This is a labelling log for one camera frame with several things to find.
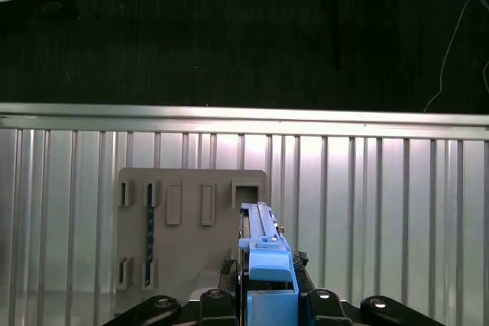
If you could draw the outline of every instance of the dark background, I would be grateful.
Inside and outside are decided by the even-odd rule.
[[[0,3],[0,101],[422,111],[466,0],[339,1],[339,71],[319,0]],[[488,113],[487,59],[474,1],[428,112]]]

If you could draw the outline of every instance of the aluminum rail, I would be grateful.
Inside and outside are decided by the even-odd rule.
[[[0,128],[16,129],[487,140],[487,127],[486,115],[0,103]]]

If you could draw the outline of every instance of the corrugated metal wall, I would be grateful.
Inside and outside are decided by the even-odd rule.
[[[0,144],[2,324],[108,319],[126,166],[262,169],[317,286],[355,304],[381,293],[450,326],[489,320],[482,140],[10,129]]]

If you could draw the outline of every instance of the screw head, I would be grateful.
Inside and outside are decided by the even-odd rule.
[[[209,291],[209,297],[211,298],[221,298],[222,297],[222,292],[220,290],[211,290]]]
[[[158,308],[166,308],[166,307],[170,307],[171,302],[166,298],[162,298],[162,299],[158,299],[155,305]]]
[[[321,299],[328,299],[330,297],[329,293],[325,290],[318,290],[316,294],[321,298]]]
[[[377,308],[386,308],[387,305],[382,299],[371,299],[370,303]]]

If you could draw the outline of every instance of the metal panel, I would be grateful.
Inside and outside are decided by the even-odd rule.
[[[126,166],[262,169],[310,275],[489,324],[489,118],[0,104],[0,324],[111,314]]]

